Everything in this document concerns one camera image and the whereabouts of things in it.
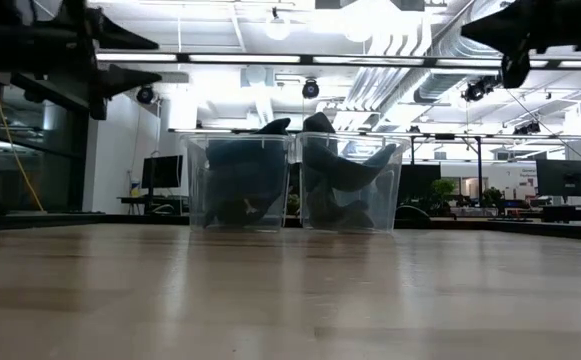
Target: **plastic storage container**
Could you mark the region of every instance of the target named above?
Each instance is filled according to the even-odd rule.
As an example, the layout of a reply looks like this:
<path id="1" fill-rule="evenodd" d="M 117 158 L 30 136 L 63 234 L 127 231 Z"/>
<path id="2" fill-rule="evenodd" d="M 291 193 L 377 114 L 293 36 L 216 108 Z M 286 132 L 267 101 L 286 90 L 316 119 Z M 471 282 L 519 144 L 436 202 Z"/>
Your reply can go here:
<path id="1" fill-rule="evenodd" d="M 291 137 L 194 134 L 183 142 L 193 230 L 281 228 Z"/>
<path id="2" fill-rule="evenodd" d="M 297 142 L 304 227 L 392 231 L 401 160 L 409 140 L 302 133 Z"/>

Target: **ceiling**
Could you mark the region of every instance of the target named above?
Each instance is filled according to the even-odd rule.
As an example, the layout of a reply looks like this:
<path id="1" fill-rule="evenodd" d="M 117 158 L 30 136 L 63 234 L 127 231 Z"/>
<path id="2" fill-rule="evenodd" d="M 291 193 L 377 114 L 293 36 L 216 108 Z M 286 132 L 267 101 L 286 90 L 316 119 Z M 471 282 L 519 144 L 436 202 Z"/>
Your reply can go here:
<path id="1" fill-rule="evenodd" d="M 478 18 L 487 11 L 492 12 L 490 8 L 498 8 L 500 3 L 500 0 L 476 0 L 474 5 L 468 8 L 467 15 L 458 16 L 468 1 L 448 0 L 447 7 L 426 8 L 425 15 L 415 16 L 412 12 L 405 13 L 380 7 L 387 6 L 385 4 L 387 1 L 357 0 L 341 10 L 315 10 L 315 0 L 292 2 L 283 0 L 276 4 L 279 17 L 288 21 L 285 29 L 289 34 L 283 40 L 273 39 L 267 31 L 271 26 L 267 22 L 272 18 L 273 6 L 269 2 L 96 0 L 90 1 L 90 5 L 103 8 L 109 18 L 126 29 L 158 42 L 163 51 L 376 55 L 416 55 L 416 51 L 419 51 L 420 55 L 438 56 L 437 53 L 443 51 L 439 50 L 441 46 L 429 49 L 423 44 L 429 45 L 430 41 L 435 44 L 458 41 L 458 26 L 465 22 L 465 16 Z M 40 16 L 46 18 L 56 13 L 60 3 L 59 0 L 36 0 L 36 2 L 41 9 Z M 451 21 L 455 17 L 458 22 L 451 26 Z M 404 20 L 410 18 L 421 19 L 416 20 L 420 21 L 420 24 Z M 422 24 L 429 25 L 427 43 L 425 26 Z M 365 36 L 361 33 L 366 27 L 374 29 L 373 37 L 362 42 L 350 40 L 354 37 L 352 35 Z M 390 45 L 386 49 L 385 44 L 381 46 L 386 36 L 389 38 L 390 35 L 393 36 L 392 44 L 394 39 L 403 36 L 399 39 L 403 40 L 400 47 L 392 48 L 393 45 Z M 415 49 L 406 50 L 407 43 L 412 37 L 417 40 L 417 45 Z M 490 49 L 480 51 L 481 55 L 497 55 Z M 572 55 L 571 49 L 551 48 L 546 54 L 548 57 L 564 55 Z M 252 87 L 247 84 L 246 87 L 242 86 L 241 72 L 245 66 L 137 65 L 136 67 L 149 71 L 189 74 L 190 80 L 186 88 L 195 94 L 199 103 L 199 119 L 208 121 L 214 126 L 242 126 L 242 122 L 238 120 L 247 119 L 248 113 L 261 114 L 261 102 L 254 95 Z M 381 95 L 378 97 L 382 99 L 380 107 L 367 109 L 364 107 L 364 110 L 380 113 L 380 121 L 371 124 L 373 129 L 382 127 L 404 131 L 414 122 L 425 128 L 424 131 L 431 132 L 463 132 L 469 129 L 481 133 L 484 130 L 511 133 L 515 124 L 528 119 L 526 110 L 519 105 L 518 100 L 528 110 L 537 110 L 544 121 L 558 131 L 564 118 L 563 110 L 576 104 L 576 101 L 581 101 L 581 72 L 534 71 L 530 73 L 523 88 L 511 92 L 498 89 L 482 101 L 470 104 L 466 104 L 460 98 L 460 93 L 465 88 L 466 81 L 480 74 L 476 72 L 462 74 L 460 80 L 453 83 L 453 86 L 444 91 L 434 103 L 421 104 L 412 100 L 412 91 L 425 80 L 417 78 L 421 75 L 417 70 L 410 72 L 405 70 L 399 74 L 391 74 L 388 70 L 385 72 L 376 70 L 370 75 L 366 73 L 367 82 L 362 83 L 360 80 L 364 79 L 362 77 L 364 70 L 359 67 L 266 66 L 266 68 L 276 76 L 289 74 L 296 75 L 297 79 L 300 79 L 290 82 L 275 81 L 268 88 L 266 97 L 274 117 L 288 114 L 302 117 L 316 111 L 320 103 L 333 101 L 343 102 L 342 108 L 344 105 L 354 107 L 354 103 L 351 102 L 353 89 L 360 86 L 366 89 L 365 92 L 360 90 L 362 94 Z M 385 84 L 381 80 L 388 76 L 394 76 L 395 81 L 387 81 L 385 84 L 390 86 L 386 85 L 387 88 L 384 89 L 381 86 Z M 317 99 L 304 100 L 301 96 L 303 84 L 299 81 L 306 77 L 317 79 L 321 90 Z M 168 90 L 172 86 L 170 84 L 159 89 L 163 89 L 171 101 L 176 101 L 176 92 Z M 364 124 L 369 113 L 359 116 L 361 120 L 354 121 L 354 127 L 357 128 Z M 351 125 L 348 123 L 344 126 L 348 130 L 355 130 L 354 127 L 350 128 Z"/>

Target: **yellow cable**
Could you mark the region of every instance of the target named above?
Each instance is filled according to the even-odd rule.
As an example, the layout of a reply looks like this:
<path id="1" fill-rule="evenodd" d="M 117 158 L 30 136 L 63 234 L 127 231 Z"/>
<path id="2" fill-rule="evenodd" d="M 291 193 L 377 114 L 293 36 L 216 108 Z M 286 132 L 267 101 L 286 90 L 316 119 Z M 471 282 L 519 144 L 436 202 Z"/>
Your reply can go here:
<path id="1" fill-rule="evenodd" d="M 17 165 L 19 166 L 19 171 L 21 172 L 21 175 L 23 175 L 23 179 L 26 181 L 26 185 L 28 185 L 28 190 L 30 190 L 30 192 L 32 193 L 32 197 L 34 198 L 34 201 L 37 203 L 37 207 L 39 207 L 39 210 L 44 211 L 43 206 L 41 206 L 41 201 L 39 201 L 39 197 L 37 197 L 37 193 L 34 191 L 32 184 L 30 184 L 30 180 L 28 179 L 28 175 L 26 175 L 26 171 L 23 169 L 23 165 L 21 165 L 21 161 L 19 161 L 19 155 L 17 154 L 17 150 L 14 148 L 14 142 L 12 141 L 12 136 L 10 135 L 10 127 L 8 127 L 6 116 L 3 114 L 1 99 L 0 99 L 0 116 L 1 120 L 3 121 L 3 126 L 6 128 L 6 135 L 8 135 L 8 140 L 10 141 L 12 152 L 14 153 L 14 159 L 17 161 Z"/>

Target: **computer monitor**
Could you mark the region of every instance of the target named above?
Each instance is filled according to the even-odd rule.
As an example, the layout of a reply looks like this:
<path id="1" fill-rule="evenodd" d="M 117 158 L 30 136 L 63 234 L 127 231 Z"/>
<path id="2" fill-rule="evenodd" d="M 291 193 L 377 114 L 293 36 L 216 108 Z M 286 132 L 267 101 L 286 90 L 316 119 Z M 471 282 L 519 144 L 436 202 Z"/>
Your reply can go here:
<path id="1" fill-rule="evenodd" d="M 581 161 L 536 160 L 540 195 L 581 196 Z"/>
<path id="2" fill-rule="evenodd" d="M 179 187 L 183 156 L 162 156 L 143 160 L 141 187 L 171 188 Z"/>
<path id="3" fill-rule="evenodd" d="M 402 165 L 398 204 L 408 198 L 426 196 L 430 193 L 432 182 L 438 179 L 441 179 L 439 165 Z"/>

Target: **wooden floor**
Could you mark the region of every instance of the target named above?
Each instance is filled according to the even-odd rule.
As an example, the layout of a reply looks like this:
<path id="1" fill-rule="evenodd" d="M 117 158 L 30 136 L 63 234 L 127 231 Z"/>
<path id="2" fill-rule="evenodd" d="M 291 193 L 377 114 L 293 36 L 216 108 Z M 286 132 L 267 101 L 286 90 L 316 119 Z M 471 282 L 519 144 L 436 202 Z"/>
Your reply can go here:
<path id="1" fill-rule="evenodd" d="M 581 359 L 581 241 L 0 232 L 0 359 Z"/>

